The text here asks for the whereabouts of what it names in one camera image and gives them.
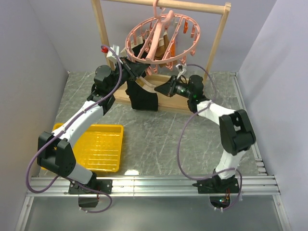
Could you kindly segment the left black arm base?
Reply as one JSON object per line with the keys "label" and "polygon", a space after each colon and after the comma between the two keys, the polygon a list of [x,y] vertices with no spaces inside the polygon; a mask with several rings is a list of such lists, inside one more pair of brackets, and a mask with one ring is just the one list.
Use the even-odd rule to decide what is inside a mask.
{"label": "left black arm base", "polygon": [[[113,187],[112,179],[91,180],[84,185],[77,182],[71,182],[68,190],[69,195],[78,195],[78,206],[80,210],[87,213],[101,213],[109,209],[113,203],[110,196]],[[93,210],[99,204],[100,196],[106,196],[109,204],[102,210]]]}

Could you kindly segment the wooden hanging rack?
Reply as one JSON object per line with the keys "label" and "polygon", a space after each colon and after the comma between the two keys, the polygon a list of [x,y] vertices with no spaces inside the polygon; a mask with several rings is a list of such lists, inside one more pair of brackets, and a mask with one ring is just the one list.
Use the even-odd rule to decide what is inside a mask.
{"label": "wooden hanging rack", "polygon": [[[188,10],[192,12],[202,12],[202,13],[212,13],[212,14],[218,14],[220,15],[220,22],[218,25],[218,29],[215,35],[215,39],[210,51],[210,55],[207,61],[207,64],[205,66],[205,72],[201,76],[203,78],[203,85],[205,85],[206,79],[209,77],[209,70],[211,68],[211,65],[214,61],[214,57],[217,51],[217,48],[219,46],[219,42],[222,36],[222,33],[224,31],[230,10],[231,10],[231,4],[225,3],[224,5],[212,5],[212,4],[204,4],[204,3],[195,3],[195,2],[187,2],[187,1],[179,1],[179,0],[157,0],[157,12],[161,12],[161,7],[165,8],[164,13],[168,13],[170,10],[173,10],[175,13],[175,10]],[[101,37],[102,45],[106,46],[107,48],[110,48],[107,30],[105,26],[105,21],[103,17],[103,11],[101,7],[101,3],[98,0],[92,1],[92,8],[94,11],[94,15],[96,18],[97,26],[99,29],[99,34]],[[152,6],[153,7],[153,0],[137,0],[135,1],[136,5],[146,5],[146,6]],[[190,35],[184,35],[181,34],[178,38],[178,45],[177,49],[187,49],[192,42],[189,41]],[[117,63],[119,62],[119,59],[121,57],[128,58],[124,52],[122,51],[124,48],[120,48],[120,54],[117,57]],[[113,63],[111,61],[108,61],[106,59],[107,66],[111,67],[112,70],[115,70],[117,63]],[[147,75],[145,72],[143,75],[135,80],[135,82],[142,87],[144,90],[150,92],[150,93],[156,93],[158,96],[158,110],[166,110],[166,111],[175,111],[175,112],[182,112],[186,113],[189,112],[188,104],[186,98],[174,95],[172,97],[167,97],[161,93],[158,93],[154,90],[155,87],[162,85],[169,81],[171,76],[178,75],[178,71],[176,69],[176,65],[173,67],[172,70],[169,70],[166,67],[160,67],[158,69],[158,72],[156,74]],[[182,81],[187,82],[189,80],[189,77],[186,77],[185,74],[181,76]],[[129,96],[126,94],[127,84],[126,82],[118,88],[114,93],[115,102],[119,103],[130,103]]]}

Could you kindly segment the pink round clip hanger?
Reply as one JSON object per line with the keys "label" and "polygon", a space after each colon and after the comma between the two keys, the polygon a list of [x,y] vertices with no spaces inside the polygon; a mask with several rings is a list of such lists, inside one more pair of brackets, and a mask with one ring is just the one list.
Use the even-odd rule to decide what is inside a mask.
{"label": "pink round clip hanger", "polygon": [[[160,67],[172,70],[177,64],[186,64],[187,55],[194,56],[201,30],[191,17],[170,10],[157,12],[158,1],[153,1],[154,16],[137,24],[127,35],[122,50],[129,60],[145,63],[147,75],[156,74]],[[190,35],[192,44],[187,49],[177,49],[181,34]]]}

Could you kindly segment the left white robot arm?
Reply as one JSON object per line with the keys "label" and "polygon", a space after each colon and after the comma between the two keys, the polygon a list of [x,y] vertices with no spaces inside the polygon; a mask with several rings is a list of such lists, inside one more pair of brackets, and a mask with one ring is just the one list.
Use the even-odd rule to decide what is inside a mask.
{"label": "left white robot arm", "polygon": [[37,164],[60,177],[79,182],[85,193],[93,193],[97,188],[96,176],[77,163],[73,147],[110,110],[115,102],[113,93],[126,81],[141,77],[147,68],[148,64],[134,63],[127,58],[120,58],[115,70],[107,65],[99,66],[91,93],[82,107],[61,127],[39,136]]}

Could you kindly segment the brown underwear on hanger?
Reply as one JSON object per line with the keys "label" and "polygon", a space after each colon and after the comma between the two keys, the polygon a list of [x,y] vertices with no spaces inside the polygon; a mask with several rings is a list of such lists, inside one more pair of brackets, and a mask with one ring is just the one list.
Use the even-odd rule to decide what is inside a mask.
{"label": "brown underwear on hanger", "polygon": [[[175,39],[174,44],[171,46],[171,56],[175,55],[175,48],[176,48],[176,45],[177,45],[176,40],[177,39]],[[168,45],[169,45],[168,35],[164,34],[163,37],[160,38],[160,40],[159,40],[158,47],[157,47],[155,55],[154,55],[155,60],[161,60],[163,58]]]}

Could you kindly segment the aluminium mounting rail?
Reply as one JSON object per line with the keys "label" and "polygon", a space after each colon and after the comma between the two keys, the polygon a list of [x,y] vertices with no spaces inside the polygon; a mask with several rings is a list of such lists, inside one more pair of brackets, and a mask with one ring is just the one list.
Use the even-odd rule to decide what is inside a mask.
{"label": "aluminium mounting rail", "polygon": [[[32,178],[30,185],[36,190],[47,186],[52,178]],[[112,179],[112,197],[184,197],[184,196],[209,196],[199,194],[197,188],[193,187],[193,181],[184,176],[120,176],[101,177],[100,180]],[[34,197],[73,197],[68,193],[69,181],[59,178],[46,192],[42,194],[26,193],[24,204],[16,225],[16,231],[24,231],[27,219],[34,201]],[[248,195],[272,195],[274,204],[283,231],[291,231],[286,212],[280,198],[280,190],[274,176],[256,175],[243,176],[242,196]]]}

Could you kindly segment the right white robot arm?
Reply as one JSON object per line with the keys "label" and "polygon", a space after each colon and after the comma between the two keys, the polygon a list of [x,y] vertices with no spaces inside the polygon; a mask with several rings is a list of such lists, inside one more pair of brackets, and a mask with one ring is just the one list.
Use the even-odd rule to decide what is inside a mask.
{"label": "right white robot arm", "polygon": [[190,76],[187,82],[171,76],[155,91],[167,97],[179,95],[188,99],[188,108],[194,116],[204,117],[219,126],[223,153],[210,179],[213,189],[220,193],[228,188],[228,180],[235,175],[244,154],[255,144],[256,136],[245,110],[235,111],[213,103],[204,95],[203,88],[203,78],[199,75]]}

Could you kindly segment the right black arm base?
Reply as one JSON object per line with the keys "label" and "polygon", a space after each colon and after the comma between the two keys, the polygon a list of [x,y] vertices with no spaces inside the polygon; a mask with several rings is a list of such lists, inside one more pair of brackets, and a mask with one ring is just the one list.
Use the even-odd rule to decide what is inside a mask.
{"label": "right black arm base", "polygon": [[238,181],[235,176],[225,180],[222,180],[219,176],[214,176],[210,179],[198,180],[192,186],[197,188],[199,194],[222,194],[222,196],[210,196],[209,200],[215,209],[224,211],[231,206],[232,193],[238,193],[237,199],[239,199],[242,180]]}

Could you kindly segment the black underwear beige waistband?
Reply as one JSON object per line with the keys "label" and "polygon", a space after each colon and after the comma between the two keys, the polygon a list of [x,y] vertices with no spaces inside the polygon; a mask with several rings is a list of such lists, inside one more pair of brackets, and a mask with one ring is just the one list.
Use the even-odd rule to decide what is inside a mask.
{"label": "black underwear beige waistband", "polygon": [[141,111],[158,111],[158,96],[140,87],[135,81],[127,80],[126,94],[129,96],[132,109]]}

